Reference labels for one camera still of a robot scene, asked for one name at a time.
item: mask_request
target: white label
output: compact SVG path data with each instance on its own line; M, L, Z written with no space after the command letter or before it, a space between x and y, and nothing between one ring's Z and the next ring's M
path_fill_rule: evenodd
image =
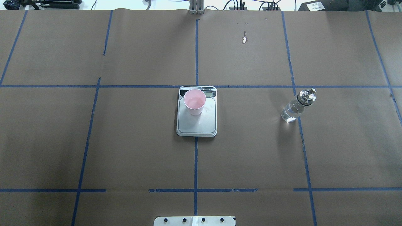
M307 4L310 11L319 11L325 9L321 2Z

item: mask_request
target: digital kitchen scale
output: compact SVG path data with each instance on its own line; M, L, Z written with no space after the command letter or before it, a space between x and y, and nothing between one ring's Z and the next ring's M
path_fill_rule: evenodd
M199 115L192 115L184 104L184 94L190 89L199 89L205 93L207 100ZM179 136L214 137L217 132L217 99L213 86L182 86L178 92L177 128Z

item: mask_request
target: metal bracket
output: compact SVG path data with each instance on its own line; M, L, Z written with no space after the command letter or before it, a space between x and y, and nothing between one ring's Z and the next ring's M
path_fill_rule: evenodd
M204 0L190 0L190 14L204 14Z
M157 217L154 226L236 226L232 216Z

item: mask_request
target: metal stand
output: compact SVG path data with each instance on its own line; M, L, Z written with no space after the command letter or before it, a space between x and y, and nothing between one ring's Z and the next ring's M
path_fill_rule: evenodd
M204 0L190 0L190 14L204 14Z

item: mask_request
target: blue painter's tape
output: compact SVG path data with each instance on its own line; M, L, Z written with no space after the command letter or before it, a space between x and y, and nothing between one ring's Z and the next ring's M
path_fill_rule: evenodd
M30 188L5 188L0 192L78 192L78 189L30 189ZM80 192L106 192L106 189L81 189Z
M96 85L1 85L3 88L96 88Z
M113 10L110 11L109 24L107 25L107 32L106 32L106 39L105 39L105 49L103 50L103 55L106 55L107 41L109 40L109 32L110 32L110 25L112 23L112 16L113 16Z
M373 29L372 29L372 27L371 27L369 12L368 12L367 10L366 10L366 18L367 18L367 23L368 23L368 25L369 25L371 37L372 37L372 39L373 39L374 47L375 47L375 50L377 51L378 59L379 59L379 61L380 61L382 70L383 70L383 72L384 72L385 80L387 81L388 87L389 87L389 89L390 89L390 93L391 93L391 95L392 95L392 99L393 99L393 102L394 102L394 107L395 107L395 110L396 110L396 114L398 115L399 123L400 123L401 126L402 126L402 117L401 117L401 113L400 113L400 111L399 111L398 104L396 103L395 95L394 95L394 92L392 91L391 83L390 83L390 80L389 80L389 78L388 78L387 71L385 70L385 66L384 66L384 63L383 63L383 61L382 61L381 54L379 53L379 50L378 50L377 41L375 40L375 37L374 37L374 32L373 32Z
M101 85L100 88L180 88L170 85Z
M195 20L195 85L198 86L198 21Z
M281 13L282 13L283 32L285 34L287 60L289 62L289 70L290 70L290 75L291 75L291 79L292 79L293 95L296 95L295 78L293 76L293 67L292 67L292 62L290 60L290 49L289 49L289 42L287 39L287 32L286 32L285 14L283 13L283 11L281 11Z
M202 188L198 189L198 192L256 192L258 188L229 188L229 189L219 189L219 188Z
M214 86L216 88L293 88L293 86L281 86L281 85L262 85L262 86L231 86L231 85L227 85L227 86Z
M28 14L28 10L25 10L23 20L21 21L20 28L18 29L18 32L17 32L17 36L15 37L14 43L13 43L13 45L11 47L10 54L8 55L6 65L4 66L3 74L1 75L1 78L0 78L0 85L3 83L4 77L5 77L6 72L7 72L8 65L9 65L11 57L12 57L12 53L14 52L15 45L17 44L18 38L20 37L21 30L22 30L22 28L24 26L25 18L27 17L27 14Z
M312 191L402 191L402 187L334 187L334 188L312 188ZM306 192L307 188L295 188L293 191Z
M71 221L71 226L74 226L75 224L75 218L77 216L77 209L78 209L78 202L80 200L80 190L82 186L82 179L84 178L84 170L85 170L85 163L86 163L86 156L88 154L88 148L89 148L89 139L91 137L91 132L92 132L92 124L94 121L94 114L95 114L95 107L96 107L96 102L98 100L98 93L99 93L99 86L101 84L101 79L98 79L98 84L96 85L96 92L95 92L95 98L94 98L94 103L92 105L92 113L91 113L91 119L89 122L89 128L88 128L88 135L86 137L86 144L85 144L85 151L84 151L84 157L82 160L82 166L81 166L81 174L80 174L80 181L78 182L78 192L76 196L76 202L74 205L74 211L73 211L73 218Z
M195 137L194 145L194 216L198 214L198 137Z
M388 88L388 86L295 86L296 88Z

